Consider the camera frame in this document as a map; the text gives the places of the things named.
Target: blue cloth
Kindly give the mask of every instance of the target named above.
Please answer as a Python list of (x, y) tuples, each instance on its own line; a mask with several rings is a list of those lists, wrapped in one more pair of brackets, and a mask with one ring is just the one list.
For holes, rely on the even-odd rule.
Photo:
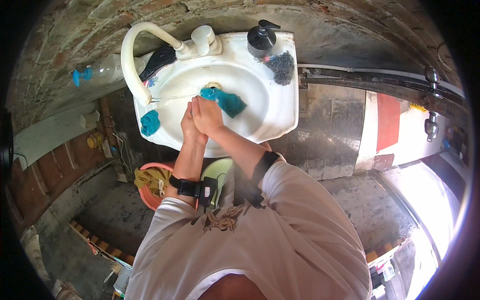
[(158, 119), (158, 112), (156, 110), (151, 110), (144, 114), (140, 119), (142, 124), (142, 133), (145, 136), (150, 136), (154, 134), (158, 128), (160, 128), (160, 120)]
[(247, 104), (237, 95), (227, 94), (216, 87), (204, 87), (200, 90), (200, 96), (218, 103), (218, 106), (232, 119), (247, 107)]

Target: white ceramic sink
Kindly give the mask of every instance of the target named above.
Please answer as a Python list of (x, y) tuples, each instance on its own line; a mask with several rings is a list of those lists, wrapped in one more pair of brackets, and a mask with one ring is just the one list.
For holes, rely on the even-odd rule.
[[(183, 136), (180, 121), (187, 102), (203, 87), (219, 87), (238, 95), (248, 106), (234, 119), (223, 113), (226, 126), (256, 143), (278, 138), (293, 130), (298, 123), (298, 77), (293, 34), (276, 32), (272, 54), (288, 51), (294, 61), (290, 84), (275, 83), (273, 72), (247, 51), (247, 33), (220, 35), (222, 54), (176, 61), (158, 70), (144, 82), (152, 98), (160, 102), (142, 107), (134, 101), (139, 128), (140, 118), (150, 110), (159, 114), (160, 129), (145, 139), (180, 150)], [(227, 153), (209, 140), (205, 157), (222, 157)]]

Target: person's right hand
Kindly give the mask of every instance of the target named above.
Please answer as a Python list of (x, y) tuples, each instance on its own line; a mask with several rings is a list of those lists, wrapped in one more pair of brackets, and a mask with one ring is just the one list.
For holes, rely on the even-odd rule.
[(193, 97), (192, 113), (193, 122), (203, 134), (210, 136), (215, 129), (223, 126), (222, 109), (215, 101)]

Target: drain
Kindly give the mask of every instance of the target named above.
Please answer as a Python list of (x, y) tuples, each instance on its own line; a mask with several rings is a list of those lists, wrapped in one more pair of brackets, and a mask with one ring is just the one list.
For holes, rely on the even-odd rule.
[(205, 85), (205, 87), (208, 87), (208, 88), (217, 88), (219, 90), (222, 89), (222, 86), (218, 83), (218, 82), (214, 82), (214, 81), (210, 81), (209, 83), (207, 83)]

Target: plastic bottle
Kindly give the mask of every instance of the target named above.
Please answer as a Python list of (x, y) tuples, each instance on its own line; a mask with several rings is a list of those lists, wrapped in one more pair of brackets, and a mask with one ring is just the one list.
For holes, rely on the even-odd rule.
[[(145, 69), (145, 61), (141, 58), (133, 58), (137, 74), (140, 75)], [(120, 54), (109, 54), (107, 57), (90, 66), (87, 66), (83, 72), (73, 71), (73, 83), (80, 85), (80, 78), (84, 80), (94, 80), (97, 84), (109, 84), (123, 80), (121, 69)]]

